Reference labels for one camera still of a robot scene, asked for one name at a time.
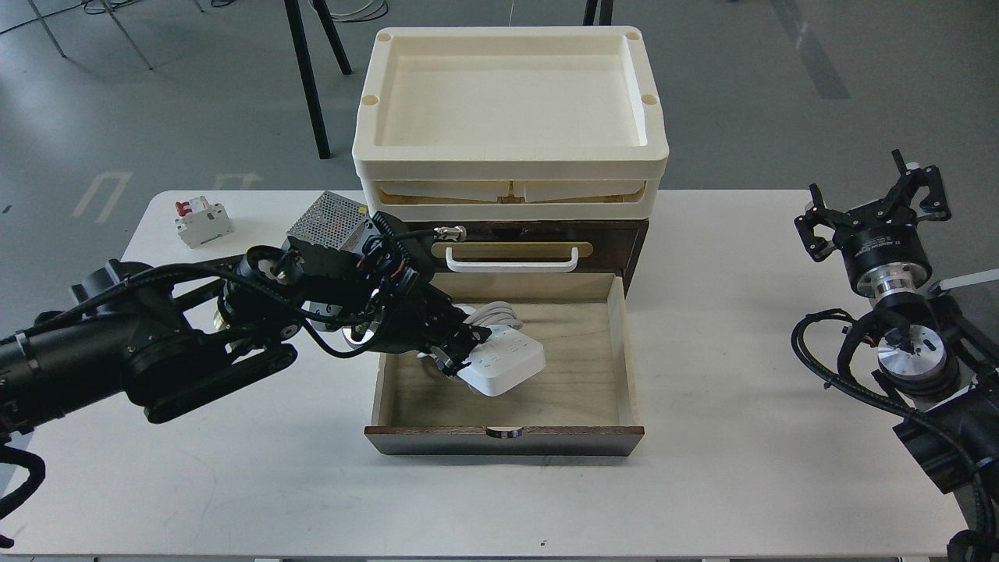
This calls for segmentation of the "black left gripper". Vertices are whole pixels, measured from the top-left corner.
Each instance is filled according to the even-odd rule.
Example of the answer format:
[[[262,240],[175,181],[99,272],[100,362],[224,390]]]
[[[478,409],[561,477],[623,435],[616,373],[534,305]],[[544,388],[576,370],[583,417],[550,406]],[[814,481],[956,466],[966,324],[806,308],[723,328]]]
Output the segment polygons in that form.
[[[375,213],[372,224],[375,233],[361,245],[356,267],[357,277],[368,284],[367,300],[357,321],[343,327],[350,355],[421,351],[443,375],[456,378],[490,330],[468,324],[470,315],[432,285],[436,267],[429,242],[439,231],[411,230],[385,212]]]

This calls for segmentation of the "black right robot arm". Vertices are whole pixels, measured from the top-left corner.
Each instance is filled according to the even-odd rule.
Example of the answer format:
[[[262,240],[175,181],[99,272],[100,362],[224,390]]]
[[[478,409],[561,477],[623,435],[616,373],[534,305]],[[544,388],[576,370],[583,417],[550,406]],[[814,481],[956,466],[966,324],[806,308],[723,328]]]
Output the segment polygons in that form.
[[[813,261],[839,251],[851,290],[871,303],[854,318],[834,308],[804,316],[790,345],[833,387],[894,414],[894,433],[942,493],[969,487],[975,521],[947,544],[950,561],[997,559],[997,344],[963,314],[951,291],[996,280],[997,271],[927,287],[932,267],[917,233],[951,217],[934,165],[892,151],[899,177],[881,199],[827,207],[817,185],[795,220]]]

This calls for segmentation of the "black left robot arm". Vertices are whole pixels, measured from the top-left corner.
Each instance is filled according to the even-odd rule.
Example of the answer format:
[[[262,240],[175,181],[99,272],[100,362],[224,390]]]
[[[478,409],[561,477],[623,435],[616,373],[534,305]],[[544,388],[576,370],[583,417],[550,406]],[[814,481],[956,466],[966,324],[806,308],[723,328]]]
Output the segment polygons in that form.
[[[289,367],[301,330],[336,358],[418,351],[456,376],[490,330],[432,285],[425,240],[464,238],[460,226],[413,231],[384,212],[309,211],[281,247],[155,267],[108,261],[72,288],[74,307],[2,339],[2,462],[28,472],[2,515],[45,479],[39,456],[9,445],[13,433],[117,393],[150,423],[173,420]]]

